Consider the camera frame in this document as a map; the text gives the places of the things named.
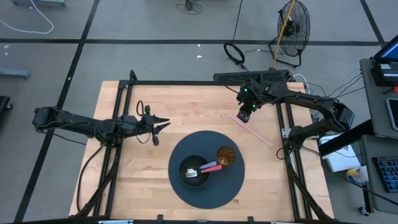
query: wooden table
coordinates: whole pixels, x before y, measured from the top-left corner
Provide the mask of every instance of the wooden table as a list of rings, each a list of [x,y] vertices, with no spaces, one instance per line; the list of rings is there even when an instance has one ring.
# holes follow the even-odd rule
[[[291,90],[304,91],[302,83],[288,85]],[[112,117],[117,90],[118,82],[103,82],[94,118]],[[158,214],[163,214],[165,220],[245,221],[253,216],[255,221],[294,221],[285,163],[275,156],[282,147],[275,106],[263,106],[251,115],[247,124],[272,144],[269,146],[229,117],[236,116],[239,106],[236,94],[224,86],[134,85],[129,114],[137,116],[138,100],[150,105],[152,114],[170,118],[171,125],[159,134],[159,146],[153,146],[151,140],[147,144],[140,144],[136,138],[124,140],[111,218],[155,220]],[[312,123],[308,109],[292,105],[292,112],[296,125]],[[237,196],[211,210],[195,208],[182,201],[173,191],[167,172],[176,144],[186,135],[202,130],[217,131],[231,138],[238,145],[246,166],[245,180]],[[318,150],[315,140],[306,140],[304,146]],[[88,140],[82,164],[98,147],[97,140]],[[104,150],[89,163],[83,175],[80,206],[90,199],[98,186],[103,156]],[[301,150],[301,158],[308,191],[325,213],[333,217],[319,156]],[[301,193],[297,188],[296,191],[302,202]],[[75,193],[70,214],[76,212]],[[302,203],[300,214],[305,217]]]

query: round black placemat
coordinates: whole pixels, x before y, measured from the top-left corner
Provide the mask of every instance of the round black placemat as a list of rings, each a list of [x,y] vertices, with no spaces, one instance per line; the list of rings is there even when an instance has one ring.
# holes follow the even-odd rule
[[[232,146],[236,161],[225,170],[212,172],[208,182],[199,188],[184,185],[178,174],[180,163],[188,156],[198,155],[208,162],[215,161],[221,146]],[[187,204],[197,208],[217,208],[230,202],[242,187],[244,162],[235,142],[214,131],[199,131],[183,138],[169,160],[169,179],[175,193]]]

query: white cord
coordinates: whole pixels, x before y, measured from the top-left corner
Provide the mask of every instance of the white cord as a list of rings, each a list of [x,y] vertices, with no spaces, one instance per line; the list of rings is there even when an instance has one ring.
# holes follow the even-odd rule
[[[1,19],[0,19],[0,22],[2,24],[4,24],[6,27],[8,27],[10,29],[13,29],[15,31],[19,31],[19,32],[25,32],[25,33],[30,33],[30,34],[49,34],[49,33],[51,33],[51,31],[54,30],[54,25],[51,23],[51,21],[45,15],[42,14],[42,12],[39,11],[39,9],[36,7],[36,5],[33,2],[33,0],[30,0],[30,1],[33,4],[33,7],[35,7],[35,9],[37,10],[37,12],[40,13],[40,15],[42,15],[44,17],[44,19],[47,20],[51,24],[51,29],[48,32],[37,32],[37,31],[20,30],[20,29],[16,29],[16,28],[13,28],[13,27],[9,26],[5,22],[3,22]]]
[[[304,78],[304,76],[301,75],[301,74],[296,74],[296,75],[293,76],[293,78],[296,77],[296,76],[300,76],[300,77],[302,77],[304,79],[304,84],[305,84],[305,86],[307,86],[308,94],[311,94],[310,87],[308,86],[307,80]]]

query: pink stick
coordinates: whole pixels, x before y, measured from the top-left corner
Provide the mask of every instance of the pink stick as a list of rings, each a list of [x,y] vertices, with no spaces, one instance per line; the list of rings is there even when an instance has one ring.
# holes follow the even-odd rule
[[[271,143],[267,142],[265,139],[263,139],[262,137],[260,137],[260,135],[258,135],[257,133],[255,133],[254,131],[250,130],[246,125],[244,125],[242,122],[240,122],[238,119],[236,119],[234,116],[230,115],[230,117],[232,119],[234,119],[236,122],[238,122],[238,124],[240,124],[242,127],[246,128],[246,130],[250,131],[250,133],[252,133],[253,135],[255,135],[257,138],[259,138],[261,141],[267,143],[268,145],[272,146]]]

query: black keyboard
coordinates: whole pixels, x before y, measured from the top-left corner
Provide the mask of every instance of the black keyboard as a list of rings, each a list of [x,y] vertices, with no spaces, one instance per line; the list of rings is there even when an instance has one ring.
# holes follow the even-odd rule
[[[246,80],[253,78],[258,79],[262,77],[264,82],[287,82],[290,77],[290,73],[287,69],[285,70],[268,70],[268,71],[256,71],[256,72],[231,72],[231,73],[215,73],[213,75],[214,81],[226,81],[226,82],[245,82]]]
[[[381,182],[387,193],[398,192],[398,156],[373,157]]]

